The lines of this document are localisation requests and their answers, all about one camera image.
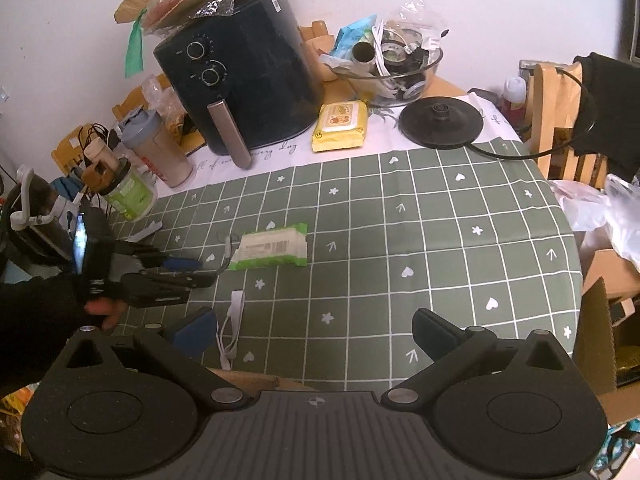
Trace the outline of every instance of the air fryer knob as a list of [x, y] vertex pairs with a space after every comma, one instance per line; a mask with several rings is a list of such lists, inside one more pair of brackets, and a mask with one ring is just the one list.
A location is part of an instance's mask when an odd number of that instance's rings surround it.
[[215, 68], [207, 68], [200, 75], [202, 82], [207, 86], [215, 86], [220, 82], [220, 74]]
[[206, 53], [207, 48], [201, 41], [191, 41], [191, 43], [187, 45], [187, 56], [189, 56], [189, 59], [197, 61], [202, 59]]

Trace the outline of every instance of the air fryer handle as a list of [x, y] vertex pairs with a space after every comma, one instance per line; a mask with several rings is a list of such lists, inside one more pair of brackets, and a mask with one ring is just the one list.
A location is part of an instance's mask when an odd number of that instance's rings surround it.
[[226, 105], [226, 101], [222, 99], [212, 103], [207, 106], [207, 110], [234, 164], [238, 168], [248, 170], [252, 161], [251, 153], [249, 153], [244, 143], [244, 139], [238, 130], [233, 115], [231, 115], [231, 111], [229, 111], [229, 107]]

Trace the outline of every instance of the black air fryer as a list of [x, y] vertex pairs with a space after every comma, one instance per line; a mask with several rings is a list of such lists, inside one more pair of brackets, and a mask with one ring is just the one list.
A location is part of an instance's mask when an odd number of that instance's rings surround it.
[[154, 55], [210, 149], [247, 168], [248, 150], [318, 119], [322, 87], [301, 42], [287, 0], [236, 0], [231, 16], [193, 20]]

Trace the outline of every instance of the ribbed gray surface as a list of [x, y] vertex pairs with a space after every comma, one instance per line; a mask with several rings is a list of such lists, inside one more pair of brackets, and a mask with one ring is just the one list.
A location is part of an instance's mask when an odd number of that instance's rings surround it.
[[[316, 397], [325, 402], [309, 403]], [[495, 478], [450, 457], [418, 415], [382, 408], [370, 393], [263, 392], [247, 410], [213, 416], [190, 450], [141, 480]]]

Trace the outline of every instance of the human hand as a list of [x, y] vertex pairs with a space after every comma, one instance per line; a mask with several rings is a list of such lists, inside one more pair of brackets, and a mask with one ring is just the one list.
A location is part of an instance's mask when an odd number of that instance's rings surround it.
[[87, 301], [84, 311], [91, 316], [107, 316], [102, 322], [103, 330], [110, 330], [118, 325], [120, 316], [127, 309], [127, 304], [120, 300], [110, 298], [98, 298]]

